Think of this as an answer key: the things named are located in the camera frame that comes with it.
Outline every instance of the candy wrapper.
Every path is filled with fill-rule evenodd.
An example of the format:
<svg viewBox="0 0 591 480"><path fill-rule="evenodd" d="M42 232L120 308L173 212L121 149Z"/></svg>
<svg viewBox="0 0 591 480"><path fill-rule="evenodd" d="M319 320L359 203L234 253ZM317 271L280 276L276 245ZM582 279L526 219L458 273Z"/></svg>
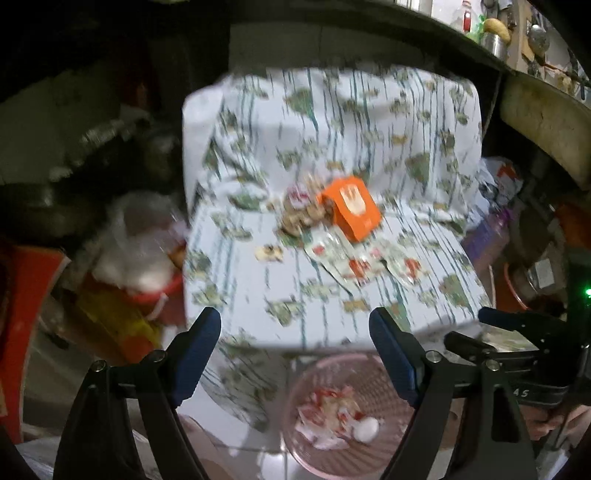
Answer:
<svg viewBox="0 0 591 480"><path fill-rule="evenodd" d="M421 262L409 249L386 238L375 238L353 247L338 227L317 232L304 249L350 294L386 269L406 288L416 286L424 274Z"/></svg>
<svg viewBox="0 0 591 480"><path fill-rule="evenodd" d="M296 431L318 450L346 449L352 439L370 443L379 431L379 420L361 411L352 387L316 388L298 413Z"/></svg>
<svg viewBox="0 0 591 480"><path fill-rule="evenodd" d="M366 248L369 255L382 260L390 274L406 288L418 285L424 275L421 262L410 249L394 245L386 238L371 240Z"/></svg>
<svg viewBox="0 0 591 480"><path fill-rule="evenodd" d="M304 249L349 293L372 281L385 269L379 258L372 257L363 248L354 248L338 227L316 233Z"/></svg>
<svg viewBox="0 0 591 480"><path fill-rule="evenodd" d="M322 187L317 177L309 175L305 183L297 183L285 191L280 220L284 232L301 238L304 231L331 216L330 206L320 203L316 198Z"/></svg>

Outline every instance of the person's hand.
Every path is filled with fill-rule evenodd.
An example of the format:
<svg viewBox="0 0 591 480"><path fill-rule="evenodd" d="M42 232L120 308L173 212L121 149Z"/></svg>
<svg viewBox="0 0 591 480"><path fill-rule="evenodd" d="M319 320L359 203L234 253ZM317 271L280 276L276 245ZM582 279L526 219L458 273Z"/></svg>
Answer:
<svg viewBox="0 0 591 480"><path fill-rule="evenodd" d="M565 412L558 411L552 412L543 410L538 407L530 407L526 405L520 405L521 414L525 419L525 426L530 434L530 439L539 440L542 437L548 435L552 430L562 425L564 420ZM578 426L581 421L585 419L585 413L587 413L591 407L587 405L579 405L569 413L566 421L566 428L564 430L565 435L570 435Z"/></svg>
<svg viewBox="0 0 591 480"><path fill-rule="evenodd" d="M556 427L560 427L564 418L562 416L550 417L550 411L538 407L520 405L519 408L521 409L521 414L525 420L525 426L527 432L530 434L531 440L539 440L545 437Z"/></svg>

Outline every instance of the plastic bottle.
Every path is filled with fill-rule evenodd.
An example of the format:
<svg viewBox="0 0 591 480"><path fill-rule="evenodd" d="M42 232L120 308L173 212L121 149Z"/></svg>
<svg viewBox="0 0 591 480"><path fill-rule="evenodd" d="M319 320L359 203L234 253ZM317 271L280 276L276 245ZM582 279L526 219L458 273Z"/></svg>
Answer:
<svg viewBox="0 0 591 480"><path fill-rule="evenodd" d="M510 220L509 209L490 213L462 241L462 247L474 265L477 275L485 273L509 243Z"/></svg>
<svg viewBox="0 0 591 480"><path fill-rule="evenodd" d="M467 34L476 28L477 22L478 19L472 9L470 0L463 0L462 6L453 13L450 26L459 32Z"/></svg>

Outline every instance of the white plastic bag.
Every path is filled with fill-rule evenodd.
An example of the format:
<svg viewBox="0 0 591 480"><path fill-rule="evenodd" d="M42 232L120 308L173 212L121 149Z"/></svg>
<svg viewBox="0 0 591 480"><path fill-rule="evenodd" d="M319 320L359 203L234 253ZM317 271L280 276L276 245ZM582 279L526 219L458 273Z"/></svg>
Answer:
<svg viewBox="0 0 591 480"><path fill-rule="evenodd" d="M108 229L95 279L140 293L162 290L171 281L175 266L168 254L184 243L187 225L169 197L128 193L114 204Z"/></svg>

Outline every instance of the wooden shelf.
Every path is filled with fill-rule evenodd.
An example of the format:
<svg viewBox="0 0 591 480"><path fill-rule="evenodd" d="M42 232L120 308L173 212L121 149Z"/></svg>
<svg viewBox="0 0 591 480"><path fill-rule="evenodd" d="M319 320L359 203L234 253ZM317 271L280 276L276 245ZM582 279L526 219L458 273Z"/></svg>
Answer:
<svg viewBox="0 0 591 480"><path fill-rule="evenodd" d="M446 65L483 66L497 72L511 69L488 50L431 17L399 5L367 0L237 0L232 23L305 22L348 28L393 38L420 48Z"/></svg>

